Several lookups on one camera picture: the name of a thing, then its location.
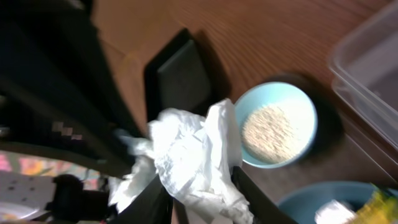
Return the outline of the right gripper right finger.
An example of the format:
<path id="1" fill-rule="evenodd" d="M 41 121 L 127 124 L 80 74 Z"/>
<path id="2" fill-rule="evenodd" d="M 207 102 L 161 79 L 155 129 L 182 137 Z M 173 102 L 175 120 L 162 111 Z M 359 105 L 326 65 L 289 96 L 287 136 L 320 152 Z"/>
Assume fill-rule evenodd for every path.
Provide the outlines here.
<path id="1" fill-rule="evenodd" d="M 279 210 L 242 168 L 233 167 L 231 180 L 249 202 L 249 211 L 254 215 L 253 223 L 297 224 L 296 221 Z"/>

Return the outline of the white tissue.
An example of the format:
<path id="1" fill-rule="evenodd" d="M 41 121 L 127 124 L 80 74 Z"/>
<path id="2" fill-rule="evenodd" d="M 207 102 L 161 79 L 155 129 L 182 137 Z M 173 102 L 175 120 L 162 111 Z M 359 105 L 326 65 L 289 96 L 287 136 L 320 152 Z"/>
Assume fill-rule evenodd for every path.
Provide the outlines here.
<path id="1" fill-rule="evenodd" d="M 346 224 L 356 218 L 353 207 L 344 201 L 332 200 L 315 212 L 316 224 Z"/>
<path id="2" fill-rule="evenodd" d="M 204 221 L 224 216 L 252 223 L 249 202 L 231 181 L 231 170 L 243 163 L 235 108 L 226 98 L 210 106 L 203 117 L 169 108 L 148 124 L 149 138 L 134 138 L 125 130 L 115 135 L 136 163 L 130 174 L 110 181 L 109 204 L 117 211 L 137 200 L 159 176 L 166 191 Z"/>

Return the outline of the clear plastic bin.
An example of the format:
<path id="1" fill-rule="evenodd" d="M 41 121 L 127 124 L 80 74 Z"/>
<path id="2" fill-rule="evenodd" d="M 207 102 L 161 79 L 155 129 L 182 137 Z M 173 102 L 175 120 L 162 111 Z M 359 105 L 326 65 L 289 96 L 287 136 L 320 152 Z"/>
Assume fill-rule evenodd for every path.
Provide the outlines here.
<path id="1" fill-rule="evenodd" d="M 328 65 L 333 91 L 397 147 L 397 1 L 342 39 Z"/>

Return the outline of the dark blue plate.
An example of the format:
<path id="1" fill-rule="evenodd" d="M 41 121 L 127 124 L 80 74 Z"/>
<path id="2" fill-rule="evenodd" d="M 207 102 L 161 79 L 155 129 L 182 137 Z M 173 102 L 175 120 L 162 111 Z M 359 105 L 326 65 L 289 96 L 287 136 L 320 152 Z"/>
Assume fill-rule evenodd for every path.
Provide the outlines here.
<path id="1" fill-rule="evenodd" d="M 332 201 L 348 202 L 356 213 L 374 192 L 373 184 L 362 182 L 323 182 L 296 190 L 278 203 L 281 212 L 297 223 L 315 223 L 315 212 Z M 397 196 L 397 191 L 390 190 Z"/>

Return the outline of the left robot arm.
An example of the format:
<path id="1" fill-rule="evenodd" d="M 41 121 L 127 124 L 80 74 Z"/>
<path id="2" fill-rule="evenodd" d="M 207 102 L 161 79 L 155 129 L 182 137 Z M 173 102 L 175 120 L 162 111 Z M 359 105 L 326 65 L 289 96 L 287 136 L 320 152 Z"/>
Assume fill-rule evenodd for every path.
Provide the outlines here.
<path id="1" fill-rule="evenodd" d="M 91 22 L 93 1 L 1 2 L 1 149 L 129 173 L 140 136 Z"/>

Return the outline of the black plastic tray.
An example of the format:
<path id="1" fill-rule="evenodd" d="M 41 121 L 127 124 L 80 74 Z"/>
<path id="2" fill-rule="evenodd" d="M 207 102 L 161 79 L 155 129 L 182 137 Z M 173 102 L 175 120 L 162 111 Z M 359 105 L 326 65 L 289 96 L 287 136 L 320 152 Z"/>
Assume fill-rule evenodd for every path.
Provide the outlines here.
<path id="1" fill-rule="evenodd" d="M 213 87 L 188 29 L 180 30 L 146 65 L 144 86 L 148 121 L 167 108 L 206 113 Z"/>

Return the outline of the yellow snack wrapper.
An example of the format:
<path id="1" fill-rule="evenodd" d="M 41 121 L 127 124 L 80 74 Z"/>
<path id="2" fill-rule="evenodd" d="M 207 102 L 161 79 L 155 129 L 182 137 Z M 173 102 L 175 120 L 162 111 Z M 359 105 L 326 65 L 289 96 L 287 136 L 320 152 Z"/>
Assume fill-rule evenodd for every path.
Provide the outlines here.
<path id="1" fill-rule="evenodd" d="M 348 224 L 397 223 L 397 196 L 390 190 L 374 186 L 371 198 L 355 213 Z"/>

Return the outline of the light blue rice bowl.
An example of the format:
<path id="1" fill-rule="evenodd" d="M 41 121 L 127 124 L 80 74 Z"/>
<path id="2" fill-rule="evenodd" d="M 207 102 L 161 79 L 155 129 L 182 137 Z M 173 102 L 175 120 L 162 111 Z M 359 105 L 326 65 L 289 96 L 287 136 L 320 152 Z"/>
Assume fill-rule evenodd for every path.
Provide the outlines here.
<path id="1" fill-rule="evenodd" d="M 267 82 L 245 92 L 234 106 L 245 163 L 275 169 L 310 152 L 318 115 L 313 101 L 300 88 Z"/>

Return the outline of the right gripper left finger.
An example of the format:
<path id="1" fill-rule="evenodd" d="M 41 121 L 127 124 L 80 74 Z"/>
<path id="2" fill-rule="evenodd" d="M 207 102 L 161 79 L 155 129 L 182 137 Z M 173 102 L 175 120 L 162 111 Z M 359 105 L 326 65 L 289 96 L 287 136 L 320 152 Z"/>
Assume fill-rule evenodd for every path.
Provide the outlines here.
<path id="1" fill-rule="evenodd" d="M 171 224 L 173 199 L 162 185 L 159 176 L 109 224 Z"/>

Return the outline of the dark brown serving tray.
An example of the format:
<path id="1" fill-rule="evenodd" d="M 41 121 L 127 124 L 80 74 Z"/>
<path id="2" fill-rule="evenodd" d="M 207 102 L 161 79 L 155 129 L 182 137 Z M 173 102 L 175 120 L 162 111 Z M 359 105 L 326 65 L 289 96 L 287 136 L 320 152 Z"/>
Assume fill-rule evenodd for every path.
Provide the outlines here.
<path id="1" fill-rule="evenodd" d="M 331 181 L 367 182 L 397 188 L 397 159 L 389 145 L 356 122 L 350 109 L 313 78 L 283 73 L 266 82 L 286 82 L 314 102 L 319 125 L 314 145 L 303 159 L 276 169 L 243 165 L 242 170 L 273 202 L 302 187 Z"/>

